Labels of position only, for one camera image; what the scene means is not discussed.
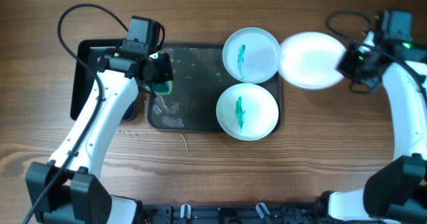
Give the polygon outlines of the pale blue plate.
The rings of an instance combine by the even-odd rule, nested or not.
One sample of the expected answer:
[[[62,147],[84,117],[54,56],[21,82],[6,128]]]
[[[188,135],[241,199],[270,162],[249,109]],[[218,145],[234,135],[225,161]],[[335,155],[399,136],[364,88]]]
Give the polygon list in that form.
[[[268,31],[246,27],[230,35],[222,59],[228,73],[244,83],[263,83],[278,72],[280,45]]]

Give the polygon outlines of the white plate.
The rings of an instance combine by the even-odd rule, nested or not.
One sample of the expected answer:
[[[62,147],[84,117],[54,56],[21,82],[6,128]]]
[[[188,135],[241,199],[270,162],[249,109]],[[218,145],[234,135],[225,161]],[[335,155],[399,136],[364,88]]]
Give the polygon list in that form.
[[[302,89],[326,89],[344,76],[337,70],[346,48],[337,39],[318,32],[292,35],[280,44],[279,74]]]
[[[280,116],[273,95],[263,87],[240,83],[227,88],[216,104],[221,128],[242,141],[255,141],[269,135]]]

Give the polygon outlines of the white plate front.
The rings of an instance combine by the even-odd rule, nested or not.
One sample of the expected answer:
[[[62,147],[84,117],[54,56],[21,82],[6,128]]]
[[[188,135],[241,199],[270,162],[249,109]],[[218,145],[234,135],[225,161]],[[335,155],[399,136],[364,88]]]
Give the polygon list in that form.
[[[221,128],[242,141],[255,141],[269,135],[280,116],[273,95],[263,87],[240,83],[227,88],[216,104]]]

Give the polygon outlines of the green yellow sponge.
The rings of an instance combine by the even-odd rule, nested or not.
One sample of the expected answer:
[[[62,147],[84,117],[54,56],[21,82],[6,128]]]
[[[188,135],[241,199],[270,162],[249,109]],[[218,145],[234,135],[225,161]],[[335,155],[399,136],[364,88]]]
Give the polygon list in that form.
[[[159,83],[153,85],[153,92],[156,95],[169,95],[172,91],[172,81],[166,81],[165,83]]]

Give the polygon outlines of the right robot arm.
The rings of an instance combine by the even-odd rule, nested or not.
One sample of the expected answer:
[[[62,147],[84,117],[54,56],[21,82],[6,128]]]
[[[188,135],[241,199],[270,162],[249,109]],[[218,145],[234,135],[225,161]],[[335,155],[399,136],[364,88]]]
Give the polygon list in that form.
[[[339,15],[359,15],[369,28],[357,41],[331,28]],[[339,223],[426,222],[426,46],[413,42],[412,14],[381,12],[375,23],[359,12],[329,15],[325,26],[351,42],[337,70],[351,85],[369,91],[384,86],[394,130],[394,157],[373,174],[363,189],[326,191],[318,198],[318,215]]]

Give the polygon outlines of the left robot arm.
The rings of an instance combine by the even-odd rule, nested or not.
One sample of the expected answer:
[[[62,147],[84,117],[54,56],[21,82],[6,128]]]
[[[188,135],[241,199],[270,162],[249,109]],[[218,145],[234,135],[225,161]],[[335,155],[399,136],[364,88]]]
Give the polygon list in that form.
[[[141,203],[111,195],[99,178],[112,137],[140,91],[173,79],[160,53],[162,24],[132,17],[126,39],[99,57],[95,81],[73,128],[46,164],[32,163],[25,180],[39,223],[135,223]]]

